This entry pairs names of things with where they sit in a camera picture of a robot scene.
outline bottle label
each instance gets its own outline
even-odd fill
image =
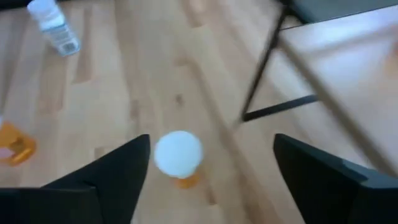
[[[68,55],[79,51],[79,41],[67,23],[45,30],[43,33],[51,41],[52,45],[60,52],[60,54]]]

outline chair seat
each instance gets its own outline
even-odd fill
[[[291,10],[304,24],[325,21],[398,4],[398,0],[291,0]]]

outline black metal frame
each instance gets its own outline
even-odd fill
[[[263,51],[263,55],[257,65],[256,73],[254,76],[254,79],[252,81],[251,87],[249,89],[249,93],[246,97],[246,101],[244,102],[244,106],[241,112],[241,119],[242,121],[251,121],[254,119],[261,118],[263,116],[268,116],[271,114],[279,113],[285,110],[293,109],[298,106],[303,106],[309,103],[313,103],[318,101],[317,96],[315,95],[309,95],[309,96],[304,96],[295,100],[290,100],[284,103],[280,103],[278,105],[274,106],[268,106],[263,109],[259,109],[256,111],[248,112],[249,107],[251,105],[252,99],[256,93],[256,90],[260,84],[262,75],[264,73],[264,69],[266,68],[267,62],[269,58],[271,57],[272,50],[274,50],[277,47],[278,44],[278,35],[279,32],[281,31],[282,24],[284,23],[285,18],[290,14],[290,9],[288,5],[284,5],[282,12],[278,18],[278,21],[276,23],[276,26],[274,28],[274,31],[271,36],[271,40],[268,42],[268,45]]]

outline bottle cap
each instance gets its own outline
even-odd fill
[[[203,149],[200,140],[193,134],[173,131],[159,139],[154,159],[163,173],[184,179],[195,173],[203,159]]]
[[[60,13],[54,0],[33,0],[27,5],[27,10],[35,19],[47,19]]]

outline black object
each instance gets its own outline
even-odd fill
[[[149,154],[146,134],[39,189],[0,189],[0,222],[130,224]]]
[[[0,0],[0,10],[26,7],[31,0]]]
[[[398,0],[279,0],[283,4],[280,16],[277,19],[271,39],[264,47],[254,74],[249,92],[241,111],[241,120],[246,122],[285,110],[296,108],[317,101],[315,95],[304,96],[295,100],[269,106],[257,111],[248,112],[252,99],[260,84],[262,74],[271,57],[272,50],[277,47],[279,32],[287,16],[295,16],[303,24],[320,22],[337,17],[348,16],[360,12],[371,11],[382,7],[398,4]]]
[[[306,224],[398,223],[398,180],[283,134],[274,153]]]

